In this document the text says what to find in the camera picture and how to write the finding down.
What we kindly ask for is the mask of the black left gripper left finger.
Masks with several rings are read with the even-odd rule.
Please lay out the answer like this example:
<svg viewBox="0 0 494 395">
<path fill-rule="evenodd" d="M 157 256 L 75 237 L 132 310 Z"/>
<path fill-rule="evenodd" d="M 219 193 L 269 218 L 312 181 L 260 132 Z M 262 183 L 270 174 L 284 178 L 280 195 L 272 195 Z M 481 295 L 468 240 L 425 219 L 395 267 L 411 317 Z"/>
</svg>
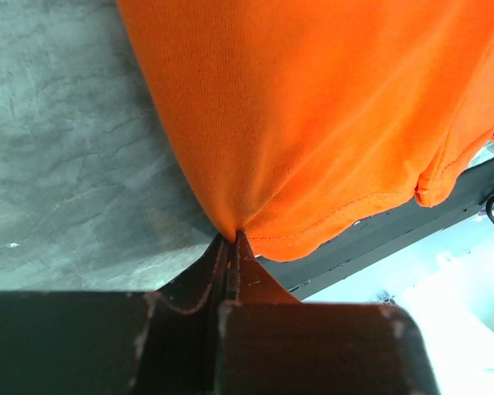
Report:
<svg viewBox="0 0 494 395">
<path fill-rule="evenodd" d="M 154 291 L 0 291 L 0 394 L 204 394 L 230 244 Z"/>
</svg>

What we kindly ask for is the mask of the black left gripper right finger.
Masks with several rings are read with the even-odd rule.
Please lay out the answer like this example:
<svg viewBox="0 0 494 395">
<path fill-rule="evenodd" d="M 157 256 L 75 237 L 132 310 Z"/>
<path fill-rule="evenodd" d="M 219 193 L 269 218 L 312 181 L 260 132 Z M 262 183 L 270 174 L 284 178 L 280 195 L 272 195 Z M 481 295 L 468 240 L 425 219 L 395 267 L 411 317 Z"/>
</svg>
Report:
<svg viewBox="0 0 494 395">
<path fill-rule="evenodd" d="M 258 262 L 243 232 L 218 310 L 218 394 L 436 394 L 419 327 L 388 304 L 311 304 Z"/>
</svg>

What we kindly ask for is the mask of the orange t-shirt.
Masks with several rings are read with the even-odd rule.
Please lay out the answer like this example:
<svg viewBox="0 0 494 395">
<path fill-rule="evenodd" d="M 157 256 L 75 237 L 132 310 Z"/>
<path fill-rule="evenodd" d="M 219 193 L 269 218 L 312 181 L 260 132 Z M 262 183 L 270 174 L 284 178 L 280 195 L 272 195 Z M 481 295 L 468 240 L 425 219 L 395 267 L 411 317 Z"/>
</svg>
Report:
<svg viewBox="0 0 494 395">
<path fill-rule="evenodd" d="M 494 135 L 494 1 L 121 1 L 162 127 L 229 240 L 302 258 Z"/>
</svg>

